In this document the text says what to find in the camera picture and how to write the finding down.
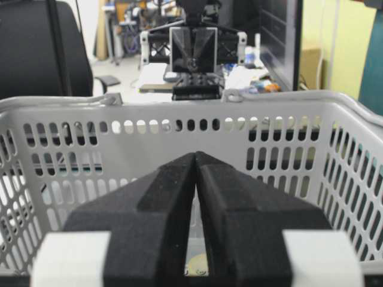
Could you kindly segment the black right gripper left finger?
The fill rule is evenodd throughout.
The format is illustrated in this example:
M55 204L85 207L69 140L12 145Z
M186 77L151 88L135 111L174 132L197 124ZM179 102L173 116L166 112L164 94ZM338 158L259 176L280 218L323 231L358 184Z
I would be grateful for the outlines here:
M195 155L188 153L68 216L48 233L32 286L163 286L184 276Z

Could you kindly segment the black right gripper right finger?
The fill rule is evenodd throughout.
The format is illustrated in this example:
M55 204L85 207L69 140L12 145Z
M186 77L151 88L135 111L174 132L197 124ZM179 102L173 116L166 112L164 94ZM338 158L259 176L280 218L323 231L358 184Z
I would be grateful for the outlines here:
M364 286L348 236L319 207L201 151L196 168L214 276L235 286Z

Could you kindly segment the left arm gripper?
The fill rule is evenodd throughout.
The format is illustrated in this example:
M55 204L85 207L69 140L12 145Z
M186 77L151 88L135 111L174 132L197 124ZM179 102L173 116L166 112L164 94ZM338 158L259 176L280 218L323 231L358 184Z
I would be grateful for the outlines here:
M179 75L172 100L218 100L224 90L218 71L244 65L247 34L221 26L160 26L141 32L141 62L165 63Z

